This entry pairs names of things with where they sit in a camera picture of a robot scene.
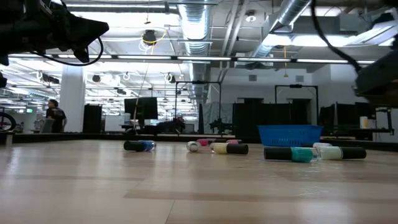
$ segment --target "black cable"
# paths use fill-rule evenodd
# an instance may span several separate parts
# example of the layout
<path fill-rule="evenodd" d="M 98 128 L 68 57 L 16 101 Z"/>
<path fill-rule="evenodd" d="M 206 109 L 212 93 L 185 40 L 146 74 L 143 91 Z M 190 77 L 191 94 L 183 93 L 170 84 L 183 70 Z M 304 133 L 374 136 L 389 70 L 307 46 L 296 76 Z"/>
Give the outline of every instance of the black cable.
<path fill-rule="evenodd" d="M 362 69 L 361 66 L 359 66 L 359 63 L 357 61 L 355 61 L 355 59 L 353 59 L 348 54 L 342 52 L 341 50 L 339 50 L 336 47 L 334 47 L 333 45 L 331 45 L 329 40 L 326 38 L 326 36 L 323 33 L 322 28 L 319 24 L 317 14 L 315 12 L 316 6 L 317 6 L 317 0 L 312 0 L 312 2 L 311 2 L 311 18 L 312 18 L 312 22 L 315 27 L 315 30 L 317 31 L 319 37 L 327 44 L 328 48 L 332 52 L 339 55 L 342 59 L 347 60 L 348 63 L 350 63 L 355 68 L 356 72 L 358 73 Z"/>
<path fill-rule="evenodd" d="M 43 58 L 47 58 L 47 59 L 49 59 L 49 60 L 51 60 L 51 61 L 53 61 L 53 62 L 58 62 L 58 63 L 64 64 L 64 65 L 76 66 L 76 67 L 84 67 L 84 66 L 87 66 L 87 65 L 92 65 L 92 64 L 96 63 L 97 61 L 99 61 L 99 60 L 101 59 L 101 56 L 102 56 L 102 54 L 104 53 L 104 43 L 102 43 L 102 40 L 101 40 L 100 37 L 98 38 L 98 42 L 99 42 L 99 46 L 101 47 L 101 50 L 99 51 L 98 57 L 97 57 L 96 59 L 94 59 L 93 61 L 88 62 L 88 63 L 81 63 L 81 64 L 68 63 L 68 62 L 63 62 L 63 61 L 61 61 L 61 60 L 57 60 L 57 59 L 55 59 L 55 58 L 49 57 L 49 56 L 47 56 L 47 55 L 45 55 L 45 54 L 40 54 L 40 53 L 38 53 L 38 52 L 32 51 L 31 53 L 32 53 L 32 54 L 39 55 L 39 56 L 41 56 L 41 57 L 43 57 Z"/>

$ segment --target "ceiling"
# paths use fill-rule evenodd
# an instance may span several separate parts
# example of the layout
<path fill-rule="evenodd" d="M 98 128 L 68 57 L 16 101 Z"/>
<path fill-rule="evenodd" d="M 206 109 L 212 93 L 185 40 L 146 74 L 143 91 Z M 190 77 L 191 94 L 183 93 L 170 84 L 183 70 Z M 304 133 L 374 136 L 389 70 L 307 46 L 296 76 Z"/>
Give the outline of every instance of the ceiling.
<path fill-rule="evenodd" d="M 280 0 L 272 1 L 258 1 L 252 0 L 247 6 L 246 11 L 254 10 L 256 20 L 248 22 L 243 19 L 238 38 L 233 46 L 232 54 L 248 53 L 253 51 L 262 42 L 262 26 L 267 15 L 277 12 L 280 6 Z M 339 14 L 350 13 L 357 14 L 364 9 L 362 1 L 339 1 L 339 0 L 319 0 L 317 14 L 327 17 L 335 17 Z M 112 1 L 112 0 L 86 0 L 86 1 L 67 1 L 70 4 L 146 4 L 148 1 Z M 223 46 L 226 35 L 226 25 L 230 19 L 230 11 L 233 6 L 231 0 L 221 0 L 217 6 L 211 8 L 211 24 L 209 42 L 210 55 L 218 56 Z M 367 0 L 366 10 L 375 11 L 381 6 L 377 0 Z M 76 16 L 81 16 L 88 19 L 107 22 L 110 30 L 102 36 L 104 42 L 105 55 L 186 55 L 185 44 L 183 43 L 183 33 L 180 26 L 180 16 L 176 14 L 161 14 L 161 13 L 116 13 L 116 12 L 71 12 Z M 309 16 L 308 9 L 304 11 L 302 16 Z M 141 35 L 145 30 L 154 30 L 158 41 L 153 48 L 149 48 L 142 44 Z M 100 45 L 98 42 L 93 42 L 89 47 L 90 53 L 98 54 Z M 343 47 L 343 51 L 352 55 L 358 60 L 377 60 L 388 51 L 388 47 L 378 45 L 373 46 L 355 46 Z M 68 55 L 71 52 L 60 52 L 57 49 L 49 50 L 47 54 Z M 333 52 L 330 52 L 326 47 L 306 47 L 288 45 L 285 48 L 273 48 L 271 54 L 274 57 L 294 57 L 294 58 L 323 58 L 323 59 L 339 59 Z M 189 63 L 136 63 L 128 60 L 102 60 L 85 67 L 87 74 L 87 90 L 86 103 L 102 104 L 107 114 L 118 114 L 123 112 L 123 99 L 126 97 L 136 96 L 158 96 L 159 108 L 162 116 L 171 113 L 174 108 L 173 95 L 175 91 L 175 84 L 166 81 L 168 74 L 174 75 L 177 80 L 190 81 Z M 276 72 L 284 68 L 283 63 L 275 63 L 273 67 Z M 301 73 L 311 74 L 319 65 L 312 64 L 289 64 L 292 70 L 301 70 Z M 60 87 L 54 85 L 53 88 L 44 88 L 48 83 L 40 81 L 42 73 L 53 76 L 62 81 L 63 65 L 44 60 L 43 58 L 11 58 L 11 64 L 8 67 L 0 66 L 0 70 L 4 76 L 9 79 L 10 85 L 22 85 L 24 88 L 7 88 L 2 92 L 3 106 L 13 105 L 37 105 L 38 103 L 45 103 L 48 98 L 59 98 Z M 225 85 L 237 85 L 242 80 L 246 80 L 243 76 L 249 75 L 250 72 L 245 70 L 237 70 L 230 68 L 228 79 Z M 100 82 L 93 81 L 93 75 L 101 77 Z M 218 76 L 218 69 L 212 68 L 211 79 L 216 80 Z M 270 83 L 270 76 L 259 80 L 256 84 L 263 85 Z M 132 88 L 132 90 L 125 89 L 126 94 L 121 95 L 112 87 L 118 86 L 120 88 Z M 190 91 L 182 91 L 178 98 L 177 108 L 181 113 L 191 113 L 195 117 L 197 112 L 194 96 Z"/>

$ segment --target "white pillar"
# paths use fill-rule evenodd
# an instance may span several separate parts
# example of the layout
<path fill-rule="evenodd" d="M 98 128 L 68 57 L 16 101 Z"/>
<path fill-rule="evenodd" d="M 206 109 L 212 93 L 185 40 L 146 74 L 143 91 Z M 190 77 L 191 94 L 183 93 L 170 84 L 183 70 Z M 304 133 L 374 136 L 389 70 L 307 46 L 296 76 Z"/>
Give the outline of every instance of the white pillar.
<path fill-rule="evenodd" d="M 26 113 L 24 116 L 24 134 L 32 134 L 35 129 L 35 121 L 37 119 L 37 107 L 26 107 Z"/>
<path fill-rule="evenodd" d="M 65 112 L 67 132 L 82 132 L 85 110 L 86 75 L 83 67 L 64 65 L 59 107 Z"/>

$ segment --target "wooden floor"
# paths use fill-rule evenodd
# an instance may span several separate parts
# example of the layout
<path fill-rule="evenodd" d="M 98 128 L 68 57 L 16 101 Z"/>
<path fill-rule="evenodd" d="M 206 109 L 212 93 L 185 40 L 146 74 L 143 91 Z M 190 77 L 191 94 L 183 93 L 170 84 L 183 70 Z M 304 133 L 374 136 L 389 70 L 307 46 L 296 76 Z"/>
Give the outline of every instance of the wooden floor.
<path fill-rule="evenodd" d="M 158 142 L 16 144 L 0 149 L 1 224 L 396 224 L 398 154 L 365 161 L 268 162 Z"/>

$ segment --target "black monitor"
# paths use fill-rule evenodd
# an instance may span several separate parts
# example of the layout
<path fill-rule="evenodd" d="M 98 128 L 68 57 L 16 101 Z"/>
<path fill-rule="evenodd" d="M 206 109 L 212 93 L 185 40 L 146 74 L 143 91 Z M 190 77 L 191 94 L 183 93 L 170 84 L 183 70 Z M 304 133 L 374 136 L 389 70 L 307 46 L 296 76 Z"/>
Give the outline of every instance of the black monitor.
<path fill-rule="evenodd" d="M 131 118 L 134 117 L 136 110 L 137 98 L 124 99 L 124 112 L 130 113 Z M 138 99 L 136 119 L 157 119 L 157 98 L 143 97 Z"/>

